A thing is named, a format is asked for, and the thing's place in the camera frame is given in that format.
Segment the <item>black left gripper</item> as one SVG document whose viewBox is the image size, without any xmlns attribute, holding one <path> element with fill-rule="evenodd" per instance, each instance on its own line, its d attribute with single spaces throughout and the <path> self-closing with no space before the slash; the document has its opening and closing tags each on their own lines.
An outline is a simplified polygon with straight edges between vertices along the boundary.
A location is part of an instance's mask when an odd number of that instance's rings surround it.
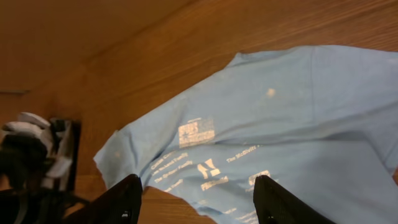
<svg viewBox="0 0 398 224">
<path fill-rule="evenodd" d="M 1 126 L 1 223 L 63 223 L 74 194 L 81 124 L 22 112 Z"/>
</svg>

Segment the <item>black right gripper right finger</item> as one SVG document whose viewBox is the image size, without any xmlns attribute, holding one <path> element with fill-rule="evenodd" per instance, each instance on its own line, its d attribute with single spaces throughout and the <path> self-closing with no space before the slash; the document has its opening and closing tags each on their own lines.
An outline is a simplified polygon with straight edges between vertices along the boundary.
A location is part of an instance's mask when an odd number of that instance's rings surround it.
<svg viewBox="0 0 398 224">
<path fill-rule="evenodd" d="M 267 175 L 256 177 L 253 202 L 259 224 L 335 224 Z"/>
</svg>

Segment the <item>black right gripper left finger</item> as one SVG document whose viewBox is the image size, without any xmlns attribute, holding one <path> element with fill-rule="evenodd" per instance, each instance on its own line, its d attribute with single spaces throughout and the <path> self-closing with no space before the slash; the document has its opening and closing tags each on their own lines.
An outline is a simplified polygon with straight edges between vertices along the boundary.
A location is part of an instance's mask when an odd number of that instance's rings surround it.
<svg viewBox="0 0 398 224">
<path fill-rule="evenodd" d="M 67 216 L 69 224 L 137 224 L 142 203 L 141 179 L 131 174 L 87 206 Z"/>
</svg>

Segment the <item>light blue printed t-shirt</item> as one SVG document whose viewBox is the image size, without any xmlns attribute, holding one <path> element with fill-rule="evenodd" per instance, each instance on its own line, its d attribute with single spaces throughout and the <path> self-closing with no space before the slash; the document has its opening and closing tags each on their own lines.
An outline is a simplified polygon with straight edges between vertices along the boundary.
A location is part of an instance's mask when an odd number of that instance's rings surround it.
<svg viewBox="0 0 398 224">
<path fill-rule="evenodd" d="M 339 45 L 237 54 L 129 123 L 94 158 L 217 223 L 256 223 L 267 175 L 336 223 L 396 223 L 397 53 Z"/>
</svg>

